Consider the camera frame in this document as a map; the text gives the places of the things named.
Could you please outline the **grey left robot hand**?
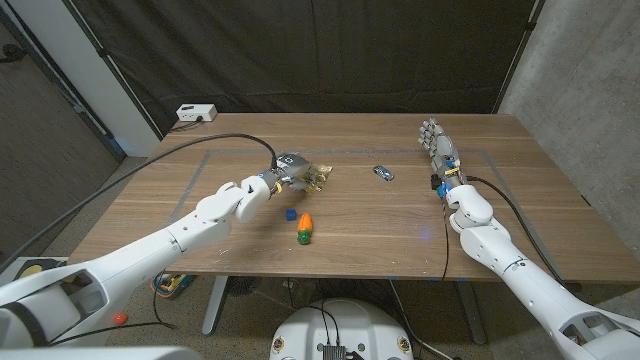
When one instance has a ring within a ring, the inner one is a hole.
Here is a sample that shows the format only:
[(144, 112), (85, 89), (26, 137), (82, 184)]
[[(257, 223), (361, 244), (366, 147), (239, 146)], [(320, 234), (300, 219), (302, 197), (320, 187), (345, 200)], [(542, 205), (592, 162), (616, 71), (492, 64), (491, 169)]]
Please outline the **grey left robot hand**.
[(276, 174), (279, 182), (292, 190), (310, 190), (315, 168), (298, 153), (282, 153), (276, 158)]

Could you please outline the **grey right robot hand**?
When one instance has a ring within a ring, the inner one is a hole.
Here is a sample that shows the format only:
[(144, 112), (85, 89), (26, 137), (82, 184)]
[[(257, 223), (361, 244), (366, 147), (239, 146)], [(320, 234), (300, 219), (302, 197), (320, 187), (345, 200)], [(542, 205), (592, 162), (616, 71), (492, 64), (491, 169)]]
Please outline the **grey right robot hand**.
[(419, 144), (428, 152), (434, 173), (450, 175), (460, 167), (459, 152), (439, 122), (430, 117), (419, 129)]

